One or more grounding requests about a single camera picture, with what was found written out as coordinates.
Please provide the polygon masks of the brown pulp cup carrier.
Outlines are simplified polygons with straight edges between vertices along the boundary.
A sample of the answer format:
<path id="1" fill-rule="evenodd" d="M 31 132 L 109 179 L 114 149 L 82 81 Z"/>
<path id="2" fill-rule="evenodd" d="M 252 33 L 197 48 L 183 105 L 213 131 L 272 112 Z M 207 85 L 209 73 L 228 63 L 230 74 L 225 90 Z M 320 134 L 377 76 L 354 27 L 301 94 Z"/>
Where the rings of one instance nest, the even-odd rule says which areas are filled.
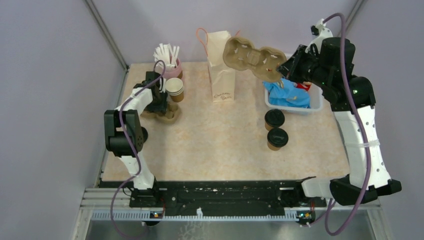
<path id="1" fill-rule="evenodd" d="M 145 119 L 156 119 L 157 121 L 164 124 L 174 124 L 180 117 L 182 110 L 178 103 L 168 102 L 166 111 L 163 112 L 149 112 L 144 110 L 141 113 L 141 117 Z"/>

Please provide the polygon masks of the black cup lid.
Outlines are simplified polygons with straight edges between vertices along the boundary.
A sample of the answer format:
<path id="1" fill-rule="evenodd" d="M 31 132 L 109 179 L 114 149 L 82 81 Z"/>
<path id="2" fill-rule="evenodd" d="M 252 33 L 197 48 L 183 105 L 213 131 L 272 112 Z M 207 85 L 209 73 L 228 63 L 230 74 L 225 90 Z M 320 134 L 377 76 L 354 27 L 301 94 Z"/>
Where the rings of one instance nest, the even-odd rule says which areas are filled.
<path id="1" fill-rule="evenodd" d="M 268 123 L 273 128 L 279 128 L 285 123 L 285 115 L 279 109 L 271 109 L 264 115 L 265 123 Z"/>
<path id="2" fill-rule="evenodd" d="M 267 134 L 267 141 L 272 146 L 281 148 L 289 142 L 289 135 L 281 128 L 272 128 Z"/>

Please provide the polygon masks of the brown paper coffee cup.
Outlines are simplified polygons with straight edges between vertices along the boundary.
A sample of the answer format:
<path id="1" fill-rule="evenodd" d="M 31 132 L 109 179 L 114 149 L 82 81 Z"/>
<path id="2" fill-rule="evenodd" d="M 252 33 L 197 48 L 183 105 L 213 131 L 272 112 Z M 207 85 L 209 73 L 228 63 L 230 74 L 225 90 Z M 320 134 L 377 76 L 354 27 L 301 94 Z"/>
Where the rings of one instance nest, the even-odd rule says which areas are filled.
<path id="1" fill-rule="evenodd" d="M 270 131 L 271 129 L 273 129 L 273 128 L 274 128 L 273 126 L 269 125 L 267 122 L 265 122 L 265 123 L 264 123 L 264 127 L 265 127 L 268 131 Z"/>

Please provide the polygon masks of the cream paper takeout bag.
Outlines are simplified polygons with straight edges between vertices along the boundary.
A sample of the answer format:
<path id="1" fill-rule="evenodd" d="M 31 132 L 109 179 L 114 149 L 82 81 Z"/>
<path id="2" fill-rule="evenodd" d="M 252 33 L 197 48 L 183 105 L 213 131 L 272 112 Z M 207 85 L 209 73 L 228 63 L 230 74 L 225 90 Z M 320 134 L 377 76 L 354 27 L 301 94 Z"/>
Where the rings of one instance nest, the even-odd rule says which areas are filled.
<path id="1" fill-rule="evenodd" d="M 223 59 L 227 41 L 232 37 L 227 30 L 207 32 L 199 27 L 196 37 L 202 44 L 207 58 L 211 99 L 214 103 L 235 99 L 236 72 Z"/>

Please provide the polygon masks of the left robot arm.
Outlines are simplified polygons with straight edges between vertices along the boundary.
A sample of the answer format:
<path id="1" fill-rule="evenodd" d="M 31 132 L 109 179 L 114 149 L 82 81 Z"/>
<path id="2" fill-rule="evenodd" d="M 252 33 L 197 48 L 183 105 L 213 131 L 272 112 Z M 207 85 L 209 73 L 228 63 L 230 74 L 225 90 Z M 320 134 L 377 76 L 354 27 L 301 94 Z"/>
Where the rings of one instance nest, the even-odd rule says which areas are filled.
<path id="1" fill-rule="evenodd" d="M 160 202 L 160 193 L 154 189 L 155 177 L 143 156 L 146 130 L 141 126 L 140 114 L 154 101 L 154 89 L 163 87 L 164 78 L 155 71 L 146 72 L 145 81 L 132 89 L 129 97 L 113 110 L 104 112 L 106 149 L 121 160 L 135 190 L 143 191 L 141 200 L 149 207 Z"/>

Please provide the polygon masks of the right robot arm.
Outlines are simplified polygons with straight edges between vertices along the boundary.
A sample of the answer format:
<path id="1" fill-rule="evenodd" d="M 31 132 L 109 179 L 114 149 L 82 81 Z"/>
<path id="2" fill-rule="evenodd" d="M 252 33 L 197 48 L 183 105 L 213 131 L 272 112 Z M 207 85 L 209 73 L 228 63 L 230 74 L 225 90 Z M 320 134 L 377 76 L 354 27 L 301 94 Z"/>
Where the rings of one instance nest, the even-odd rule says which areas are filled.
<path id="1" fill-rule="evenodd" d="M 287 80 L 310 82 L 330 103 L 342 137 L 349 173 L 342 177 L 308 177 L 293 192 L 299 206 L 314 197 L 333 199 L 342 206 L 362 204 L 402 190 L 387 171 L 375 126 L 376 98 L 372 83 L 352 73 L 356 51 L 348 39 L 329 37 L 320 45 L 299 45 L 294 55 L 277 67 Z"/>

